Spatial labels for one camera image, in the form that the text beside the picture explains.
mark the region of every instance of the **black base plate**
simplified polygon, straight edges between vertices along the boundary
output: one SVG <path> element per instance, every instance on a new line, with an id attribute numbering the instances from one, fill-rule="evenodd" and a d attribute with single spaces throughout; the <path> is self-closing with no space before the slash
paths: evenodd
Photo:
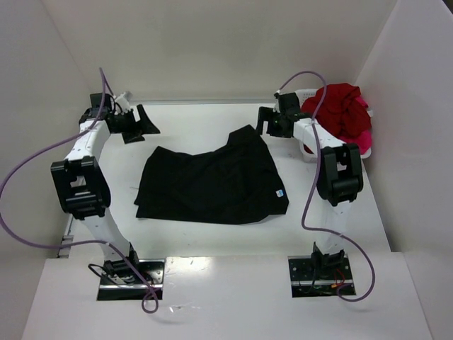
<path id="1" fill-rule="evenodd" d="M 308 256 L 292 256 L 288 258 L 289 274 L 291 278 L 291 291 L 294 298 L 307 298 L 313 296 L 337 295 L 337 288 L 332 285 L 342 280 L 337 271 L 339 269 L 345 276 L 345 285 L 341 288 L 341 295 L 355 295 L 354 281 L 350 269 L 349 259 L 344 258 L 340 267 L 322 271 L 311 288 L 313 282 L 313 266 Z"/>
<path id="2" fill-rule="evenodd" d="M 162 300 L 165 260 L 140 260 L 138 270 L 149 278 L 156 289 L 157 298 Z M 102 278 L 99 283 L 98 301 L 141 300 L 148 288 L 135 277 L 113 278 L 117 285 Z"/>

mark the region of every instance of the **white wall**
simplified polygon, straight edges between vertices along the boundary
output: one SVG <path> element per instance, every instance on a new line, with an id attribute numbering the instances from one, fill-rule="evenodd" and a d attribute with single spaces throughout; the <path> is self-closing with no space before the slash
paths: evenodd
<path id="1" fill-rule="evenodd" d="M 39 1 L 0 0 L 0 46 L 3 179 L 21 159 L 76 132 L 89 99 L 87 85 Z M 30 240 L 61 240 L 66 216 L 52 185 L 50 164 L 66 151 L 42 155 L 6 188 L 1 214 Z M 0 339 L 21 338 L 44 260 L 51 255 L 22 246 L 0 230 Z"/>
<path id="2" fill-rule="evenodd" d="M 453 15 L 399 0 L 357 84 L 373 105 L 367 170 L 435 339 L 453 336 Z"/>
<path id="3" fill-rule="evenodd" d="M 102 64 L 114 90 L 174 100 L 272 98 L 301 69 L 354 81 L 395 0 L 43 2 L 91 90 Z"/>

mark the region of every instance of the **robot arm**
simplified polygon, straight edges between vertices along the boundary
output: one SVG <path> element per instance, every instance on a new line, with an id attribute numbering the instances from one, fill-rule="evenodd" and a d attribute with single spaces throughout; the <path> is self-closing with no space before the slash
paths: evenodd
<path id="1" fill-rule="evenodd" d="M 312 124 L 316 124 L 321 145 L 321 173 L 317 183 L 323 202 L 323 224 L 339 233 L 347 231 L 346 223 L 352 202 L 363 189 L 362 161 L 356 144 L 345 144 L 332 136 L 310 115 L 300 110 L 296 93 L 278 96 L 274 108 L 261 107 L 258 111 L 257 131 L 262 134 L 264 122 L 268 122 L 267 133 L 275 137 L 299 140 L 301 152 L 308 147 L 316 154 L 316 139 Z M 323 254 L 337 254 L 344 248 L 343 239 L 333 234 L 317 233 L 317 249 Z"/>
<path id="2" fill-rule="evenodd" d="M 88 129 L 96 119 L 100 102 L 100 93 L 91 95 L 92 108 L 81 116 L 80 132 Z M 112 133 L 122 133 L 125 143 L 131 143 L 144 140 L 144 133 L 160 131 L 148 119 L 141 105 L 137 106 L 140 120 L 135 121 L 125 94 L 115 101 L 113 97 L 107 96 L 105 102 L 101 118 L 88 133 L 76 141 L 63 161 L 52 163 L 51 173 L 63 211 L 72 214 L 87 226 L 95 239 L 107 241 L 123 254 L 129 254 L 128 259 L 137 266 L 139 259 L 133 246 L 123 237 L 110 213 L 110 190 L 98 165 L 98 159 Z M 111 273 L 120 275 L 129 270 L 109 246 L 101 247 L 105 267 Z"/>

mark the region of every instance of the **white tabletop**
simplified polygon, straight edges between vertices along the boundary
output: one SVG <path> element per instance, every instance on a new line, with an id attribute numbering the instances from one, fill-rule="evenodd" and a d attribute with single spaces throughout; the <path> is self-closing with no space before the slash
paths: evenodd
<path id="1" fill-rule="evenodd" d="M 263 136 L 289 197 L 286 215 L 272 216 L 251 225 L 215 225 L 168 220 L 138 220 L 134 199 L 147 158 L 157 146 L 175 152 L 199 154 L 227 143 L 228 134 L 250 124 L 256 126 L 258 108 L 270 104 L 147 105 L 145 109 L 160 135 L 125 145 L 112 135 L 104 146 L 100 166 L 112 193 L 111 211 L 120 231 L 140 258 L 167 256 L 308 255 L 314 235 L 301 227 L 302 210 L 313 181 L 315 164 L 302 161 L 298 141 Z M 390 251 L 367 175 L 364 189 L 353 203 L 348 233 L 364 248 Z M 317 196 L 309 224 L 319 226 L 321 199 Z M 74 223 L 74 241 L 90 239 L 89 231 Z M 99 247 L 73 248 L 72 259 L 100 256 Z"/>
<path id="2" fill-rule="evenodd" d="M 191 154 L 215 150 L 229 132 L 255 126 L 259 106 L 146 106 L 161 135 L 129 145 L 112 136 L 100 165 L 118 227 L 140 258 L 174 256 L 166 260 L 160 310 L 147 315 L 139 301 L 96 302 L 98 279 L 86 265 L 88 259 L 101 264 L 101 250 L 76 247 L 69 259 L 46 261 L 23 339 L 430 339 L 404 257 L 390 252 L 365 172 L 348 234 L 370 253 L 374 292 L 354 304 L 337 297 L 291 297 L 287 256 L 310 255 L 314 240 L 300 218 L 315 165 L 302 161 L 296 140 L 263 137 L 287 189 L 286 215 L 237 226 L 135 218 L 142 169 L 158 145 Z M 320 220 L 317 197 L 309 222 L 318 226 Z M 76 241 L 91 238 L 83 225 L 74 228 Z M 348 250 L 362 294 L 369 268 Z"/>
<path id="3" fill-rule="evenodd" d="M 370 256 L 376 286 L 356 303 L 292 298 L 286 256 L 168 258 L 164 299 L 153 315 L 140 301 L 96 302 L 98 279 L 86 261 L 50 259 L 23 340 L 431 339 L 403 255 Z M 350 263 L 362 294 L 369 269 L 359 254 Z"/>

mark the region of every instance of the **black cloth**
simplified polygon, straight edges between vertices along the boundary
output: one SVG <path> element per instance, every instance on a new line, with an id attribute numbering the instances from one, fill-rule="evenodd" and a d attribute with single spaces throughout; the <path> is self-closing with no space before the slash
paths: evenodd
<path id="1" fill-rule="evenodd" d="M 205 154 L 157 147 L 135 204 L 137 217 L 240 225 L 285 214 L 289 201 L 268 146 L 247 125 Z"/>

